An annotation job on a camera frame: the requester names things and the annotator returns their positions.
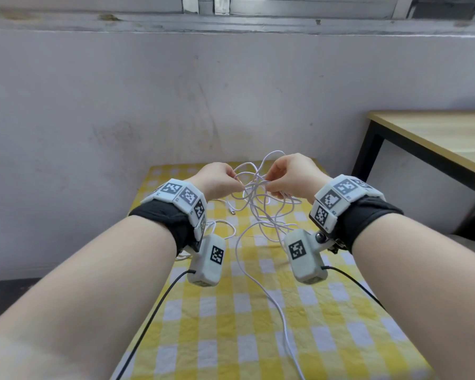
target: floor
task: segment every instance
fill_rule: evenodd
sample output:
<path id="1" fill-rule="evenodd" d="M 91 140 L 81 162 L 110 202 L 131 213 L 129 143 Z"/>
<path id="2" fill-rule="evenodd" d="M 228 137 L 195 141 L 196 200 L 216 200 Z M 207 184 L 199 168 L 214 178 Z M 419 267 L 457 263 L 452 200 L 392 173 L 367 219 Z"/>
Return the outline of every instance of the floor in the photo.
<path id="1" fill-rule="evenodd" d="M 0 281 L 0 315 L 40 279 Z"/>

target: yellow and white gingham cloth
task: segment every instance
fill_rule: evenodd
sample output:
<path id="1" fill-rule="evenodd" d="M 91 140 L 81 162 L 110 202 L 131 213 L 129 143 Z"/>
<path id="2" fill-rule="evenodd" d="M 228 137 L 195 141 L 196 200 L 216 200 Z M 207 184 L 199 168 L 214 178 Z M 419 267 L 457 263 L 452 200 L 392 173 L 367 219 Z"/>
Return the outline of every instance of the yellow and white gingham cloth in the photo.
<path id="1" fill-rule="evenodd" d="M 267 171 L 269 165 L 265 165 L 262 171 Z M 158 185 L 170 178 L 186 179 L 202 166 L 152 167 L 132 208 Z M 270 212 L 279 209 L 274 203 Z M 236 203 L 238 208 L 243 204 L 244 201 Z M 286 216 L 286 222 L 297 223 L 305 230 L 315 230 L 307 216 L 310 209 L 310 204 L 303 202 L 296 206 L 295 212 Z M 208 221 L 225 219 L 232 223 L 237 235 L 255 222 L 249 209 L 232 215 L 224 204 L 217 201 L 208 203 L 207 216 Z M 215 233 L 230 236 L 231 229 L 219 223 Z M 236 240 L 237 237 L 228 240 L 222 277 L 216 287 L 197 287 L 185 277 L 173 287 L 124 378 L 299 378 L 285 352 L 278 310 L 238 267 L 234 254 Z M 297 282 L 279 243 L 268 241 L 258 227 L 253 227 L 243 236 L 238 254 L 245 270 L 283 308 L 289 340 L 306 379 L 435 378 L 429 365 L 394 320 L 343 275 L 329 271 L 326 281 L 312 286 Z M 322 256 L 325 264 L 346 271 L 367 287 L 351 254 L 340 251 L 334 255 L 324 251 Z M 174 263 L 163 291 L 188 269 L 190 262 L 187 259 Z M 143 328 L 144 325 L 118 369 Z"/>

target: black wrist strap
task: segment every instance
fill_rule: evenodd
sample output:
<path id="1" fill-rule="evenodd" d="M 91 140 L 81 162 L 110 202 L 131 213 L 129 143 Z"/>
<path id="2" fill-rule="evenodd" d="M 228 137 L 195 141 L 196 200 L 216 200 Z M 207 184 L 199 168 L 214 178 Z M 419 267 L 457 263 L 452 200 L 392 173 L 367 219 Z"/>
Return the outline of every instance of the black wrist strap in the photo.
<path id="1" fill-rule="evenodd" d="M 140 216 L 164 224 L 176 242 L 176 256 L 185 246 L 197 244 L 196 237 L 193 234 L 193 226 L 190 224 L 188 216 L 176 208 L 174 204 L 151 200 L 135 207 L 129 213 L 129 216 Z"/>
<path id="2" fill-rule="evenodd" d="M 389 213 L 404 214 L 401 209 L 381 198 L 368 196 L 360 198 L 352 203 L 338 218 L 337 237 L 345 243 L 348 251 L 352 253 L 352 246 L 357 236 L 377 218 Z"/>

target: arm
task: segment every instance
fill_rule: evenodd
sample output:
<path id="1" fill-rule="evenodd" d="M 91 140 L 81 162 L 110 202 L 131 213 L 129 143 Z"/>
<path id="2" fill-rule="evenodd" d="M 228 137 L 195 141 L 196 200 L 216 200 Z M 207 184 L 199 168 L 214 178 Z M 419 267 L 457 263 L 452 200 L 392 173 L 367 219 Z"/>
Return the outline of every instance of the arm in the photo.
<path id="1" fill-rule="evenodd" d="M 303 155 L 278 159 L 269 191 L 314 200 L 330 178 Z M 405 216 L 371 223 L 356 264 L 387 311 L 442 378 L 475 378 L 475 253 Z"/>
<path id="2" fill-rule="evenodd" d="M 242 191 L 227 164 L 189 180 L 207 200 Z M 163 225 L 131 216 L 84 246 L 0 317 L 0 378 L 109 379 L 171 271 Z"/>

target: baseboard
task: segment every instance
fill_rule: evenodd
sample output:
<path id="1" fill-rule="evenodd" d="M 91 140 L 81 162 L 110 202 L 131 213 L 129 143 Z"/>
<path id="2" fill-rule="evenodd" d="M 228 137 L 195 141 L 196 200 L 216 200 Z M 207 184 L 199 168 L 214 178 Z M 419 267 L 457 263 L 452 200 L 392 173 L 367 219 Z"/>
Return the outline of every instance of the baseboard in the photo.
<path id="1" fill-rule="evenodd" d="M 0 280 L 16 280 L 44 277 L 51 272 L 57 264 L 43 265 L 41 267 L 0 269 Z"/>

